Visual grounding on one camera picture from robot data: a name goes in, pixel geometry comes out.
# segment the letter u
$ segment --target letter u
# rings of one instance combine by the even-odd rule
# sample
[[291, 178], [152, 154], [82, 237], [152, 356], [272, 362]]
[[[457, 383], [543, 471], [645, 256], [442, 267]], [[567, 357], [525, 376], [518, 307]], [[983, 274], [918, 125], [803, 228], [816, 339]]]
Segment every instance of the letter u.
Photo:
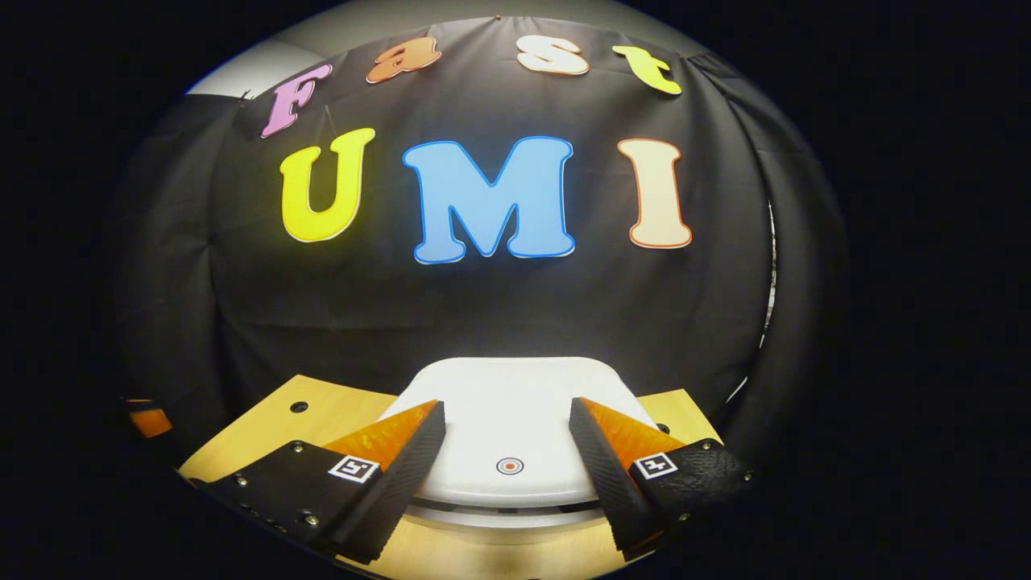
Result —
[[304, 242], [332, 239], [347, 229], [358, 214], [362, 196], [362, 157], [376, 132], [356, 129], [333, 139], [329, 149], [337, 155], [336, 196], [325, 211], [312, 211], [309, 187], [311, 166], [322, 149], [302, 148], [282, 160], [282, 225], [287, 233]]

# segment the white wall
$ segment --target white wall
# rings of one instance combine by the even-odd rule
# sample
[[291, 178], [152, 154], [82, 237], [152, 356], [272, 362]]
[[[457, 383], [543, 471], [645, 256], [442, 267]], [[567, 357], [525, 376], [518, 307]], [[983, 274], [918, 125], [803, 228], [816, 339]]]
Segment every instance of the white wall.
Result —
[[352, 0], [330, 8], [228, 61], [189, 93], [248, 97], [295, 72], [391, 34], [435, 23], [493, 16], [539, 16], [616, 30], [684, 56], [703, 48], [676, 29], [612, 0]]

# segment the letter m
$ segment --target letter m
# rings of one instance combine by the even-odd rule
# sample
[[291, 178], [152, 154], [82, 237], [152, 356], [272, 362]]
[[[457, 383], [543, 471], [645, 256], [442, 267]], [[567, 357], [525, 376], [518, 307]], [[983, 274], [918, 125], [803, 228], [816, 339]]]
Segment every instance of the letter m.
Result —
[[419, 175], [423, 204], [423, 242], [415, 247], [415, 260], [442, 264], [465, 255], [465, 243], [455, 239], [452, 229], [453, 212], [485, 257], [498, 248], [513, 211], [516, 235], [508, 240], [513, 255], [551, 258], [571, 252], [575, 242], [566, 233], [562, 172], [572, 153], [572, 145], [556, 137], [520, 139], [492, 183], [455, 141], [406, 150], [402, 161]]

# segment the wooden table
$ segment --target wooden table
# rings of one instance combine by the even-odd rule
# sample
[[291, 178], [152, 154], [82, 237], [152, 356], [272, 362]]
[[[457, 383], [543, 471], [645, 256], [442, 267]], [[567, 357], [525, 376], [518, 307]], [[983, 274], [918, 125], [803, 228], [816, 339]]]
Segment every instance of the wooden table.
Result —
[[[297, 376], [212, 438], [179, 468], [187, 478], [214, 481], [294, 440], [326, 445], [364, 428], [396, 400]], [[720, 441], [716, 431], [684, 390], [638, 398], [648, 415], [691, 444]], [[301, 413], [295, 403], [307, 404]], [[604, 518], [558, 532], [456, 532], [425, 525], [405, 516], [379, 559], [368, 566], [337, 556], [347, 565], [396, 580], [476, 578], [527, 580], [585, 579], [623, 568], [612, 532]]]

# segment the letter i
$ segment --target letter i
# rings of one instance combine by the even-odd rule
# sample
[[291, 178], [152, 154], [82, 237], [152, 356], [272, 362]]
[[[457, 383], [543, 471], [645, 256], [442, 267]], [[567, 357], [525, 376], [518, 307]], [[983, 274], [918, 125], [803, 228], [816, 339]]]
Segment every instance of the letter i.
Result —
[[637, 177], [637, 224], [630, 239], [643, 247], [683, 247], [691, 243], [691, 229], [680, 219], [673, 164], [680, 151], [653, 139], [624, 139], [617, 145], [634, 165]]

